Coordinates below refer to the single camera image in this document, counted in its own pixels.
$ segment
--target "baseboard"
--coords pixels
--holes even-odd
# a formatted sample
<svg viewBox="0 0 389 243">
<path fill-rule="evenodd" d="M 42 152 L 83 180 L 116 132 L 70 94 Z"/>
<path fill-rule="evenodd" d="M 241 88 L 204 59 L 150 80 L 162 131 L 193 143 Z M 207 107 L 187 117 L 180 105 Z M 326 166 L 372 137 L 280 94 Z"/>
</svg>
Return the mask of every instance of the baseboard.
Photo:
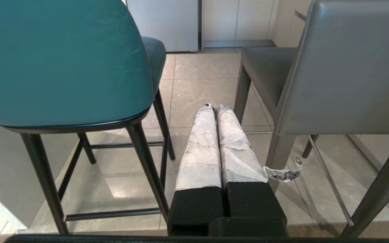
<svg viewBox="0 0 389 243">
<path fill-rule="evenodd" d="M 275 47 L 272 40 L 204 40 L 204 48 Z"/>
</svg>

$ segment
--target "teal leather backrest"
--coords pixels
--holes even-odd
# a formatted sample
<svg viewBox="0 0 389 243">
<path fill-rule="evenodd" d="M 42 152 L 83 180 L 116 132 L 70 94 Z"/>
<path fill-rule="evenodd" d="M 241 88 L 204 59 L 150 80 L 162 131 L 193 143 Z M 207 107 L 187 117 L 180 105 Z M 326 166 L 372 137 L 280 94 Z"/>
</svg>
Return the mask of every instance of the teal leather backrest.
<svg viewBox="0 0 389 243">
<path fill-rule="evenodd" d="M 121 120 L 154 95 L 121 0 L 0 0 L 0 125 Z"/>
</svg>

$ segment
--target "white paper wrapping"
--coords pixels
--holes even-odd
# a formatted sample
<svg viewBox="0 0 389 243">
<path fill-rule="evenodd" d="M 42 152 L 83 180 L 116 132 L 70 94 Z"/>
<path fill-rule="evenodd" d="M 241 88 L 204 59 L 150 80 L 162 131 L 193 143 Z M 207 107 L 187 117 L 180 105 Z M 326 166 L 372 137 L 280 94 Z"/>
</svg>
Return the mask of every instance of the white paper wrapping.
<svg viewBox="0 0 389 243">
<path fill-rule="evenodd" d="M 198 111 L 176 179 L 176 190 L 217 186 L 221 188 L 221 162 L 213 108 Z"/>
<path fill-rule="evenodd" d="M 217 116 L 223 185 L 227 182 L 268 182 L 253 147 L 231 109 L 220 105 Z"/>
</svg>

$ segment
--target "gray chair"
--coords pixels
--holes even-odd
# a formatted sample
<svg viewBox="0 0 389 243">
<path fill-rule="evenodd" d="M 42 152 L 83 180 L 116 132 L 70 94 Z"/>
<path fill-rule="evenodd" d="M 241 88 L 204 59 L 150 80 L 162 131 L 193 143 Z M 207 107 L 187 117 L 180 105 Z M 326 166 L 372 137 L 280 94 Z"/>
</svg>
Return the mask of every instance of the gray chair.
<svg viewBox="0 0 389 243">
<path fill-rule="evenodd" d="M 314 0 L 298 48 L 244 48 L 240 122 L 251 82 L 275 123 L 271 168 L 284 168 L 297 135 L 389 134 L 389 0 Z M 389 158 L 342 236 L 357 237 L 388 201 Z"/>
</svg>

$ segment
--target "black metal chair leg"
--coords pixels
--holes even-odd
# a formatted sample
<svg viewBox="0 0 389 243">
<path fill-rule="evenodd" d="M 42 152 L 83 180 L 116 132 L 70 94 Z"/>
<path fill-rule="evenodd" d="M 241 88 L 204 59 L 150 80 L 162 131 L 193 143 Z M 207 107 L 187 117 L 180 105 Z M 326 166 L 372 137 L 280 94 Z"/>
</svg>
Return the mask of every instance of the black metal chair leg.
<svg viewBox="0 0 389 243">
<path fill-rule="evenodd" d="M 356 238 L 389 202 L 389 157 L 352 215 L 340 237 Z"/>
<path fill-rule="evenodd" d="M 86 133 L 78 133 L 77 136 L 79 139 L 83 140 L 83 149 L 86 152 L 86 156 L 88 157 L 89 162 L 91 165 L 97 163 L 96 158 L 94 157 L 93 150 L 90 147 L 88 137 L 86 136 Z"/>
<path fill-rule="evenodd" d="M 318 140 L 319 137 L 319 135 L 310 135 L 310 136 L 312 137 L 314 143 L 316 142 L 316 140 Z M 312 144 L 310 143 L 310 141 L 307 141 L 306 148 L 304 149 L 303 152 L 303 158 L 304 159 L 307 158 L 310 152 L 312 152 Z"/>
<path fill-rule="evenodd" d="M 168 137 L 168 152 L 171 160 L 175 160 L 175 151 L 173 149 L 172 140 L 170 138 L 169 126 L 166 120 L 166 113 L 163 107 L 162 96 L 160 89 L 157 90 L 156 99 L 154 100 L 154 110 L 156 110 L 157 119 L 159 120 L 160 128 L 162 129 L 163 137 Z"/>
<path fill-rule="evenodd" d="M 34 166 L 40 186 L 42 186 L 49 209 L 57 225 L 60 234 L 69 234 L 67 224 L 63 221 L 61 201 L 49 166 L 48 157 L 40 134 L 20 134 L 29 158 Z"/>
<path fill-rule="evenodd" d="M 134 148 L 136 149 L 140 164 L 145 171 L 159 208 L 162 211 L 163 217 L 165 221 L 167 221 L 169 206 L 166 201 L 165 192 L 160 182 L 159 175 L 157 174 L 157 169 L 154 164 L 150 148 L 148 147 L 147 139 L 145 138 L 144 130 L 142 129 L 142 123 L 128 126 L 126 129 L 130 135 L 131 141 L 133 142 Z"/>
</svg>

